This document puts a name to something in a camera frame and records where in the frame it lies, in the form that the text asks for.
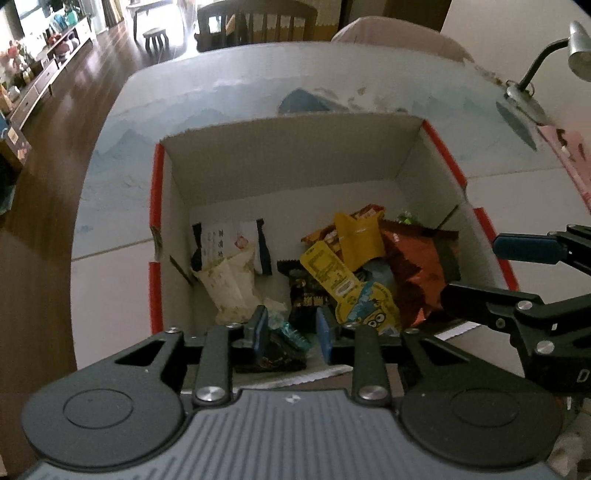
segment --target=ribbed plastic surface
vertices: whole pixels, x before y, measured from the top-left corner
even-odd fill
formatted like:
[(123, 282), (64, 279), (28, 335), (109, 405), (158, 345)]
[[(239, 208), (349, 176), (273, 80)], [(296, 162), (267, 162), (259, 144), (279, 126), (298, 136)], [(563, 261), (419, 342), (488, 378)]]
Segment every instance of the ribbed plastic surface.
[(545, 464), (482, 473), (444, 463), (408, 441), (392, 414), (343, 391), (244, 391), (196, 415), (181, 439), (143, 465), (68, 472), (40, 462), (30, 480), (557, 480)]

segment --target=table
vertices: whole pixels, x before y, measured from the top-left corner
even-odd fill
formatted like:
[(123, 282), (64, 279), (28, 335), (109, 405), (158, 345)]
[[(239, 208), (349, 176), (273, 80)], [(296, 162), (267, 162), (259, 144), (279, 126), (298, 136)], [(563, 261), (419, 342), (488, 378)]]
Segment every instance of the table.
[[(79, 366), (150, 334), (145, 292), (154, 252), (148, 228), (154, 144), (187, 128), (278, 116), (281, 101), (298, 88), (350, 111), (404, 110), (428, 119), (467, 179), (468, 200), (486, 209), (497, 232), (591, 225), (535, 126), (520, 117), (534, 150), (503, 119), (497, 103), (510, 106), (502, 88), (471, 65), (409, 50), (328, 43), (260, 44), (156, 65), (123, 87), (87, 172), (73, 247), (73, 258), (92, 255), (73, 263)], [(121, 260), (125, 253), (129, 267)], [(565, 265), (511, 264), (521, 290), (546, 302), (591, 290), (589, 277)], [(91, 280), (97, 272), (108, 282)], [(130, 278), (136, 278), (133, 285)], [(114, 345), (114, 338), (127, 343)]]
[(163, 7), (172, 3), (174, 3), (174, 0), (144, 0), (136, 4), (127, 5), (125, 8), (134, 19), (134, 40), (137, 40), (138, 34), (138, 13), (148, 12), (154, 8)]

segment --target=yellow snack bag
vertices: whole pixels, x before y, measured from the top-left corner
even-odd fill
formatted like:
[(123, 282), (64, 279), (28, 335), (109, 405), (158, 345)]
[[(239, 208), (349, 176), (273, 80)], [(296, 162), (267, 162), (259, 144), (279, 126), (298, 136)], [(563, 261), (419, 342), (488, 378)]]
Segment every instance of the yellow snack bag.
[(375, 328), (378, 333), (402, 329), (400, 311), (392, 293), (378, 282), (365, 282), (354, 305), (339, 303), (335, 311), (339, 323), (356, 322)]
[(378, 333), (400, 331), (400, 313), (390, 291), (377, 282), (361, 283), (325, 242), (312, 245), (300, 262), (337, 301), (339, 323), (363, 323)]
[(343, 261), (351, 271), (354, 272), (374, 258), (386, 256), (377, 215), (353, 218), (345, 213), (337, 213), (335, 226)]
[(338, 303), (355, 304), (358, 295), (351, 295), (351, 292), (361, 292), (361, 282), (325, 242), (312, 245), (300, 257), (300, 262)]

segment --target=chair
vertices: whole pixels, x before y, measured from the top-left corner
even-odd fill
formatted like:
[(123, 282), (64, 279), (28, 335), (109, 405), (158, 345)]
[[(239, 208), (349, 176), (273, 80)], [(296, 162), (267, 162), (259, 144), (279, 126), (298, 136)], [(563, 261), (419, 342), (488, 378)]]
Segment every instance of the chair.
[(150, 38), (152, 39), (152, 46), (154, 50), (156, 50), (156, 41), (158, 41), (158, 45), (160, 48), (163, 48), (166, 45), (166, 48), (169, 47), (168, 42), (168, 35), (166, 34), (166, 28), (163, 27), (155, 27), (147, 32), (143, 33), (143, 36), (146, 40), (146, 50), (150, 50)]
[(457, 41), (421, 25), (386, 17), (361, 17), (338, 31), (332, 41), (418, 50), (445, 59), (474, 61)]
[[(233, 39), (229, 42), (224, 26), (226, 25), (226, 19), (230, 19), (233, 15), (235, 16), (235, 27), (232, 33)], [(272, 41), (281, 41), (281, 17), (290, 17), (287, 41), (293, 41), (294, 21), (296, 18), (304, 20), (303, 40), (310, 41), (314, 36), (318, 12), (314, 7), (297, 0), (220, 0), (197, 10), (197, 22), (199, 23), (197, 49), (199, 51), (209, 51), (230, 46), (229, 44), (255, 43), (254, 15), (262, 15), (260, 36), (262, 43), (266, 43), (269, 36), (267, 28), (268, 15), (276, 15), (277, 17), (275, 20), (275, 35)], [(209, 19), (211, 17), (222, 17), (219, 47), (213, 45), (213, 35), (209, 30)]]

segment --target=wooden floor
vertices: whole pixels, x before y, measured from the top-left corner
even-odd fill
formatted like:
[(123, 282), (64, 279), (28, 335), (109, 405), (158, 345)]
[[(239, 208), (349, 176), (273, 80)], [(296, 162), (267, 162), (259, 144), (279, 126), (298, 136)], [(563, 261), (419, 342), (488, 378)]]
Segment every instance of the wooden floor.
[(20, 426), (24, 401), (76, 369), (70, 258), (80, 192), (100, 129), (131, 74), (195, 48), (186, 29), (183, 45), (148, 54), (141, 35), (137, 44), (131, 31), (121, 23), (86, 46), (24, 128), (33, 151), (0, 228), (0, 455), (12, 478), (34, 462)]

